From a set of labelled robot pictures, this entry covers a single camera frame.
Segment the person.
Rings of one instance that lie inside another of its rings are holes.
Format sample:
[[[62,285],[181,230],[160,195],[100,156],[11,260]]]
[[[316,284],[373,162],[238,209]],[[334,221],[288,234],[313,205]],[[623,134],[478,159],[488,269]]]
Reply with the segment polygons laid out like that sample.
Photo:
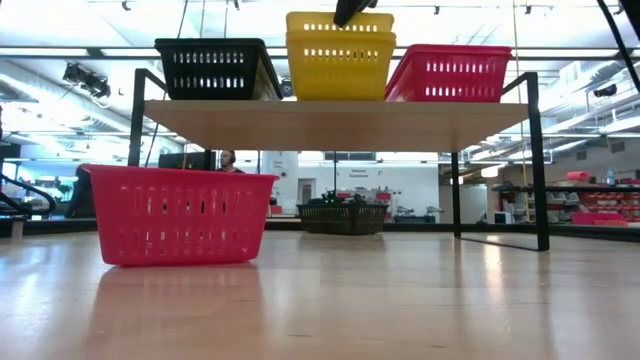
[[[242,170],[235,166],[236,154],[234,150],[223,150],[220,154],[220,164],[218,172],[242,173]]]

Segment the black computer monitor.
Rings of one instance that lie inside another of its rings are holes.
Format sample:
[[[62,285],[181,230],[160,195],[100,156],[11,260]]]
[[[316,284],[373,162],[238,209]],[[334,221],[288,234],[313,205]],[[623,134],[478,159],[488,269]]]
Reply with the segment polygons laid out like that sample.
[[[216,154],[213,151],[163,154],[159,156],[158,167],[166,169],[213,170]]]

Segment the parts rack with bins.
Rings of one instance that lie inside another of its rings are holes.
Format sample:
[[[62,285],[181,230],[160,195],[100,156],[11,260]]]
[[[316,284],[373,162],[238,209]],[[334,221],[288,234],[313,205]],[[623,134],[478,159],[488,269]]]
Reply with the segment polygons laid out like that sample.
[[[493,191],[498,195],[497,222],[535,222],[533,185],[505,181],[494,186]],[[570,172],[566,180],[548,184],[545,196],[551,224],[601,227],[640,224],[640,179],[616,179],[616,184],[610,186],[606,177],[598,182],[586,172]]]

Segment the black ceiling-mounted device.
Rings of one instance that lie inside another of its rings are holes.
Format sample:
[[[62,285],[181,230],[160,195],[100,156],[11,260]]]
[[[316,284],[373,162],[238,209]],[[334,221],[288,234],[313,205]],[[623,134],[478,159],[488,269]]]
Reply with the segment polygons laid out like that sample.
[[[108,98],[111,87],[108,78],[81,67],[77,63],[68,63],[62,79],[72,85],[79,86],[94,98]]]

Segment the yellow plastic basket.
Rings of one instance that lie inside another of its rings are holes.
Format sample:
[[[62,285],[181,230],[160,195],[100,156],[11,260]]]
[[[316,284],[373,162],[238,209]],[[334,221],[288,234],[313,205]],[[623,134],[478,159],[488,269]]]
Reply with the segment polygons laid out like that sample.
[[[382,101],[395,45],[392,32],[289,32],[293,92],[305,101]]]
[[[357,13],[345,25],[334,22],[331,12],[290,12],[286,15],[287,31],[351,31],[391,32],[394,24],[392,14]]]

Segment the red plastic basket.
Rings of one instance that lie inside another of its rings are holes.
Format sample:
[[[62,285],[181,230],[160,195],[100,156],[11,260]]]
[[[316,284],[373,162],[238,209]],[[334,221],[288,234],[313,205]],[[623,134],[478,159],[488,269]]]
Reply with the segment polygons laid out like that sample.
[[[273,175],[90,165],[102,259],[210,265],[258,256]]]
[[[498,103],[511,49],[427,45],[407,48],[386,86],[387,102]]]

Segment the wooden shelf with black frame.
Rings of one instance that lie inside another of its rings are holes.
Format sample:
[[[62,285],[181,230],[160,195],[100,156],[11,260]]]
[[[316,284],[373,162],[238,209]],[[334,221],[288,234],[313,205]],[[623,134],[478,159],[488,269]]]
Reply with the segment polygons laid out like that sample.
[[[459,153],[482,137],[528,120],[536,211],[535,250],[550,248],[546,210],[538,76],[526,72],[509,84],[525,84],[525,104],[357,101],[148,100],[148,82],[165,84],[145,68],[134,73],[128,163],[140,162],[143,122],[150,118],[203,147],[240,150],[433,151]]]

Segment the black plastic basket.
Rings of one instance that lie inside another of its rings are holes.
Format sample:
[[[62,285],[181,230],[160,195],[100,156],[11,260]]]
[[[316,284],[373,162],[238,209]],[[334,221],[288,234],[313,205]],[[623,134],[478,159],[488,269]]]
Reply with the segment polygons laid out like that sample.
[[[388,206],[367,203],[298,205],[303,231],[332,235],[372,235],[382,231]]]
[[[159,38],[172,100],[262,100],[283,98],[266,45],[259,38]]]

